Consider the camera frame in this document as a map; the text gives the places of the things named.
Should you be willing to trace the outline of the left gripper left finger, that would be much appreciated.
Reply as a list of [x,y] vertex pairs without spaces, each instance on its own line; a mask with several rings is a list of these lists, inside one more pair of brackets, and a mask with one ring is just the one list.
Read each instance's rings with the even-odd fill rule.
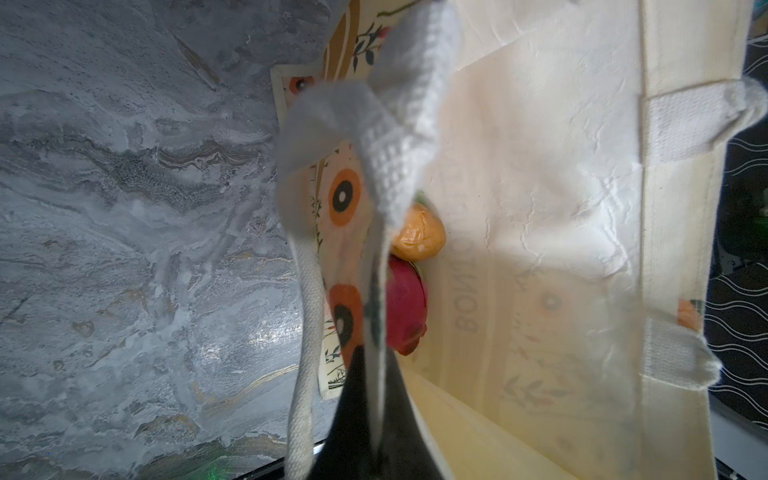
[[323,449],[308,479],[371,479],[364,347],[357,347]]

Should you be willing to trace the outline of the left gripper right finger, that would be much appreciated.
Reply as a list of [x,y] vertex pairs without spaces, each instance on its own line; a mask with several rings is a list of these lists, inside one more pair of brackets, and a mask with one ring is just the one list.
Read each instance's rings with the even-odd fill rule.
[[381,479],[443,479],[423,438],[394,351],[385,356],[382,436],[378,451]]

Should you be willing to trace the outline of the pink dragon fruit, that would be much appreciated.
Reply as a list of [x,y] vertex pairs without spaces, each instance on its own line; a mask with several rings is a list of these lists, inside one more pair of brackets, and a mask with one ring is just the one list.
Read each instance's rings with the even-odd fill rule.
[[394,255],[388,259],[386,300],[387,345],[408,356],[428,330],[428,295],[418,269]]

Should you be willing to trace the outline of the orange tangerine with leaves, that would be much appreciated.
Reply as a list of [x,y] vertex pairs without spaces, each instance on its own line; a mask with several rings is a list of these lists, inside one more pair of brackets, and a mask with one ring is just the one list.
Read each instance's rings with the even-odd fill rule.
[[417,262],[436,256],[446,240],[442,221],[425,205],[414,202],[403,227],[393,237],[390,251],[402,260]]

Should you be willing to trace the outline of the cream canvas grocery bag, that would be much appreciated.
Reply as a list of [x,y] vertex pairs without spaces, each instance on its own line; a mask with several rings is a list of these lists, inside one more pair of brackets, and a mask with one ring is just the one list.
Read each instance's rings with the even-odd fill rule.
[[393,237],[426,334],[394,351],[443,479],[712,479],[703,302],[728,142],[767,113],[751,1],[339,1],[272,72],[303,307],[284,472],[308,479],[364,347],[378,473]]

